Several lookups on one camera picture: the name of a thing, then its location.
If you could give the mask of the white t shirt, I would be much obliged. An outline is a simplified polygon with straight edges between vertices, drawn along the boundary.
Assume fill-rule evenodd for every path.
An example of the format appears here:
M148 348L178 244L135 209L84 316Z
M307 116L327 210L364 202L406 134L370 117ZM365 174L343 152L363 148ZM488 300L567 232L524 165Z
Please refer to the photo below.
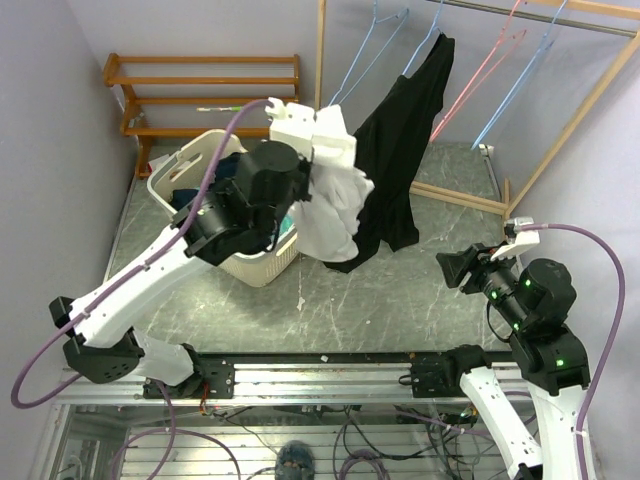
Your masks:
M311 140L309 201L289 210L297 231L297 250L311 258L341 263L355 258L358 215L375 185L355 166L357 140L348 133L341 107L316 113Z

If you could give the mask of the black t shirt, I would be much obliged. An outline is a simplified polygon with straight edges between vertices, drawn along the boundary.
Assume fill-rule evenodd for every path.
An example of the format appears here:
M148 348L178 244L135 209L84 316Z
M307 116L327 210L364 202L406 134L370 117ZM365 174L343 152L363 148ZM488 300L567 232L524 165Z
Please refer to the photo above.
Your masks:
M355 258L325 266L349 273L377 254L382 242L396 252L419 242L410 188L421 165L433 122L443 108L454 62L455 40L441 33L410 77L399 76L385 98L355 132L355 166L374 190L359 212Z

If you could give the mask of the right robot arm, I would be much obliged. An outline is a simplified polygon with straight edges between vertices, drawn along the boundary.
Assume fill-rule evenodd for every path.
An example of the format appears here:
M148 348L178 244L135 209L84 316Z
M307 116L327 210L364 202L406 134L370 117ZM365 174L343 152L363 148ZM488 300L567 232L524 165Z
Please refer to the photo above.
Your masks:
M595 468L580 410L591 376L583 343L565 320L576 300L567 268L533 260L520 275L496 247L473 244L439 253L445 283L466 295L482 294L511 329L507 342L531 396L540 437L533 438L499 385L478 345L462 345L434 365L414 363L400 378L416 398L466 395L493 437L512 479L592 479Z

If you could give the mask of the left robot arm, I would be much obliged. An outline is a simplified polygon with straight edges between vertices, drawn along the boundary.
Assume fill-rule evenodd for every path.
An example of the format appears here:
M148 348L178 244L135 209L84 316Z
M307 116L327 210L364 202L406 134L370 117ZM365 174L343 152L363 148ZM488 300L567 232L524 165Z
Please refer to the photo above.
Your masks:
M136 318L178 283L217 267L237 253L277 246L290 206L311 198L312 154L269 140L242 153L235 174L214 175L216 149L196 197L157 239L101 287L67 304L63 345L77 377L107 384L130 374L171 387L179 397L200 394L214 383L203 358L188 344L171 344L135 329Z

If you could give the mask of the pink wire hanger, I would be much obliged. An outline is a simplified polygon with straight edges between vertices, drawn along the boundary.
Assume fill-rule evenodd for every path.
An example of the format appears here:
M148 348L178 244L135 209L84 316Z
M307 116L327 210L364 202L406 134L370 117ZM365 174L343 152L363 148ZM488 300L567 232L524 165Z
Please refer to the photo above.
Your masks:
M474 95L475 91L493 74L493 72L520 46L527 34L527 29L521 29L515 33L509 33L510 25L515 13L523 4L517 0L511 7L507 19L502 26L493 47L486 55L480 66L476 69L451 107L444 114L438 125L433 129L430 141L435 141L451 120L461 111L465 103Z

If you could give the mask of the blue hanger holding black shirt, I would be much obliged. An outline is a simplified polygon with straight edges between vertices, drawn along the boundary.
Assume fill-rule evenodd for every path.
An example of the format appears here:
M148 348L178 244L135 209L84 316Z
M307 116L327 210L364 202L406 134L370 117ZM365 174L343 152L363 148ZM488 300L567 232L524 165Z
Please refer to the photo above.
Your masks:
M427 34L423 37L423 39L421 40L421 42L416 46L415 50L413 51L412 55L410 56L408 62L406 63L403 71L401 72L401 75L404 77L407 77L408 74L410 73L411 67L413 65L413 63L415 62L416 58L418 57L418 54L421 52L422 48L429 42L431 36L433 35L433 33L435 31L441 31L438 22L439 22L439 18L441 16L445 1L444 0L439 0L437 2L438 4L438 8L436 10L436 13L432 19L431 25L429 27L429 30L427 31Z

